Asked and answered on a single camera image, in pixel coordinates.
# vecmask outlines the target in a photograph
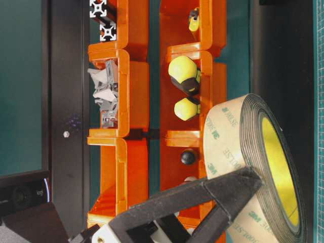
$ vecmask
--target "3m logo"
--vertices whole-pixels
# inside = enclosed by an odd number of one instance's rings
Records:
[[[209,164],[208,165],[208,169],[210,170],[210,172],[214,175],[217,173],[217,170],[215,169],[213,164]]]
[[[216,130],[214,130],[212,132],[212,134],[213,134],[213,136],[214,136],[215,139],[218,139],[219,138],[219,133]]]

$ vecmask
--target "double-sided tape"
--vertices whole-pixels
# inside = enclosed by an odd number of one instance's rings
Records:
[[[234,243],[304,243],[304,203],[286,140],[266,103],[249,94],[213,107],[204,129],[209,179],[253,167],[263,185],[228,228]]]

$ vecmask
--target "yellow tape core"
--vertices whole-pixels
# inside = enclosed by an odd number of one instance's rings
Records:
[[[299,224],[299,212],[293,179],[278,135],[268,118],[262,119],[262,133],[271,174],[282,207],[292,225]]]

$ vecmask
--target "stacked storage bins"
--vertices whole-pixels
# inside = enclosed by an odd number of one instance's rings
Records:
[[[129,136],[149,127],[148,0],[109,3],[117,10],[117,38],[90,45],[88,52],[98,69],[110,59],[118,65],[118,124],[89,131],[88,144],[101,147],[100,196],[88,213],[89,227],[148,199],[147,141]]]
[[[199,8],[199,31],[195,38],[188,29],[191,10]],[[226,0],[161,0],[160,6],[160,186],[166,190],[178,186],[187,177],[206,177],[203,131],[208,111],[226,101],[226,65],[215,63],[226,46]],[[199,117],[182,121],[174,114],[174,105],[186,97],[171,83],[169,63],[187,56],[201,70]],[[181,153],[194,149],[199,159],[192,165],[181,163]],[[186,228],[195,228],[213,207],[209,202],[181,211],[179,220]],[[218,242],[226,242],[225,234]]]

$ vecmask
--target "teal wall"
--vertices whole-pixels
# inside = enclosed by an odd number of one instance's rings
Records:
[[[227,64],[227,99],[250,92],[249,1],[227,0],[227,46],[216,62]],[[229,234],[227,243],[233,243]]]
[[[99,42],[99,24],[90,19],[90,44]],[[90,77],[90,128],[100,127],[99,106],[95,104],[92,94],[95,91]],[[96,202],[100,194],[100,146],[90,146],[90,206]]]
[[[41,2],[0,5],[0,176],[42,166]]]

